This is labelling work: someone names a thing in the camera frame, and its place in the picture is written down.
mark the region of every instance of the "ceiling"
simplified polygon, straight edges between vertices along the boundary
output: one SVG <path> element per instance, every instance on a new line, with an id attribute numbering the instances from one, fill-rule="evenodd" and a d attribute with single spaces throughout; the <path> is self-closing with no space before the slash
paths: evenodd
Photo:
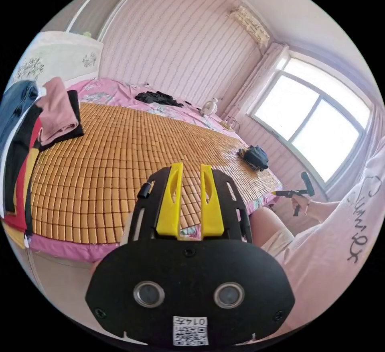
<path id="1" fill-rule="evenodd" d="M 382 103 L 376 81 L 355 44 L 311 0 L 243 0 L 273 38 L 334 66 Z"/>

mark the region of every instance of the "hand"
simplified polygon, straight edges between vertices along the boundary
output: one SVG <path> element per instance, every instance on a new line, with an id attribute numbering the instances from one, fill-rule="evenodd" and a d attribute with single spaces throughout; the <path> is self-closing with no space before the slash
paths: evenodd
<path id="1" fill-rule="evenodd" d="M 300 212 L 304 212 L 308 204 L 309 204 L 309 199 L 307 197 L 303 195 L 293 194 L 293 197 L 292 197 L 293 209 L 295 209 L 296 206 L 299 205 Z"/>

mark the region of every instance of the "yellow bracket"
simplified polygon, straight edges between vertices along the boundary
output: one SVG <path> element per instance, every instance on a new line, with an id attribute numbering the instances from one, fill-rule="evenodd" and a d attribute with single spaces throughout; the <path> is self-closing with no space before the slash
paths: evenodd
<path id="1" fill-rule="evenodd" d="M 201 165 L 201 238 L 219 237 L 224 231 L 213 171 L 210 165 Z"/>
<path id="2" fill-rule="evenodd" d="M 180 162 L 171 165 L 156 225 L 156 231 L 160 236 L 173 236 L 179 238 L 182 174 L 183 163 Z"/>

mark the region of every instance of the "window frame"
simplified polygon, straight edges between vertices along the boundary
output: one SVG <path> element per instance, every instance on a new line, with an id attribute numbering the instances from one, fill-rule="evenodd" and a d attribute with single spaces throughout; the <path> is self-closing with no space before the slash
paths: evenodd
<path id="1" fill-rule="evenodd" d="M 334 98 L 332 98 L 330 95 L 328 95 L 327 93 L 325 93 L 324 91 L 322 91 L 318 87 L 314 86 L 313 84 L 307 82 L 306 80 L 303 80 L 303 79 L 301 79 L 301 78 L 299 78 L 293 74 L 285 72 L 284 68 L 286 67 L 287 63 L 289 62 L 289 60 L 291 58 L 302 60 L 303 62 L 305 62 L 307 64 L 311 64 L 311 65 L 317 67 L 318 69 L 321 69 L 322 71 L 326 72 L 328 75 L 331 75 L 332 77 L 336 78 L 338 81 L 342 82 L 351 91 L 353 91 L 353 93 L 357 97 L 359 97 L 367 105 L 367 107 L 369 107 L 369 118 L 368 118 L 368 122 L 367 122 L 366 127 L 363 128 L 360 125 L 360 123 L 356 120 L 356 118 L 348 110 L 346 110 L 341 104 L 339 104 Z M 317 61 L 315 61 L 315 59 L 312 59 L 310 57 L 306 57 L 305 55 L 302 55 L 302 54 L 298 54 L 298 53 L 294 53 L 292 51 L 289 51 L 285 64 L 282 66 L 282 68 L 275 69 L 275 72 L 273 74 L 273 77 L 272 77 L 270 83 L 267 86 L 265 86 L 265 88 L 262 90 L 262 93 L 257 97 L 258 99 L 257 99 L 256 103 L 253 105 L 253 107 L 251 108 L 251 111 L 248 113 L 248 116 L 250 118 L 252 118 L 253 120 L 255 120 L 258 124 L 260 124 L 264 129 L 266 129 L 270 134 L 272 134 L 276 139 L 278 139 L 278 141 L 281 144 L 283 144 L 294 156 L 296 156 L 297 159 L 303 164 L 303 166 L 314 177 L 314 179 L 316 180 L 316 182 L 320 186 L 321 190 L 326 194 L 326 191 L 330 188 L 331 185 L 333 185 L 335 183 L 335 181 L 339 177 L 341 171 L 343 171 L 344 168 L 347 166 L 347 163 L 349 162 L 349 160 L 353 156 L 355 156 L 355 154 L 357 153 L 357 151 L 358 151 L 358 149 L 359 149 L 359 147 L 360 147 L 360 145 L 361 145 L 361 143 L 362 143 L 362 141 L 363 141 L 363 139 L 367 133 L 367 129 L 368 129 L 368 126 L 370 124 L 369 121 L 370 121 L 371 116 L 372 116 L 373 105 L 372 104 L 369 105 L 367 97 L 360 96 L 361 94 L 358 94 L 358 92 L 360 93 L 361 91 L 357 91 L 357 89 L 353 89 L 352 86 L 349 85 L 349 80 L 347 78 L 345 78 L 341 73 L 339 73 L 339 75 L 338 75 L 339 77 L 337 77 L 333 73 L 329 72 L 329 71 L 334 71 L 334 69 L 332 69 L 330 67 L 330 70 L 325 70 L 325 65 L 322 62 L 319 62 L 319 65 L 318 64 L 316 65 L 315 62 L 317 62 Z M 316 102 L 314 103 L 313 107 L 311 108 L 310 112 L 308 113 L 308 115 L 306 116 L 304 121 L 300 124 L 298 129 L 290 137 L 289 140 L 286 140 L 281 134 L 279 134 L 277 131 L 275 131 L 270 125 L 268 125 L 267 123 L 265 123 L 264 121 L 262 121 L 260 118 L 258 118 L 255 115 L 255 113 L 257 112 L 259 107 L 263 104 L 263 102 L 269 96 L 271 90 L 273 89 L 273 87 L 275 86 L 275 84 L 277 83 L 279 78 L 281 78 L 282 76 L 285 76 L 289 79 L 292 79 L 292 80 L 310 88 L 311 90 L 315 91 L 318 94 L 318 98 L 317 98 Z M 309 119 L 313 115 L 315 109 L 317 108 L 317 106 L 319 105 L 319 103 L 322 100 L 326 101 L 337 112 L 342 114 L 342 116 L 344 118 L 346 118 L 359 133 L 359 136 L 358 136 L 356 142 L 354 143 L 351 151 L 346 156 L 345 160 L 337 168 L 337 170 L 334 172 L 334 174 L 327 181 L 323 180 L 323 178 L 319 175 L 317 170 L 312 166 L 310 161 L 308 161 L 305 158 L 305 156 L 292 144 L 293 140 L 298 136 L 300 131 L 303 129 L 303 127 L 309 121 Z"/>

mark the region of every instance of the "black backpack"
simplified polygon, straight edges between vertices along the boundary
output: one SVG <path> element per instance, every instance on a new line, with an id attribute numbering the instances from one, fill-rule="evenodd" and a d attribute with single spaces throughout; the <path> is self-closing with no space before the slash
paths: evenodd
<path id="1" fill-rule="evenodd" d="M 268 168 L 267 154 L 259 146 L 250 146 L 248 149 L 239 149 L 238 154 L 254 170 L 263 171 Z"/>

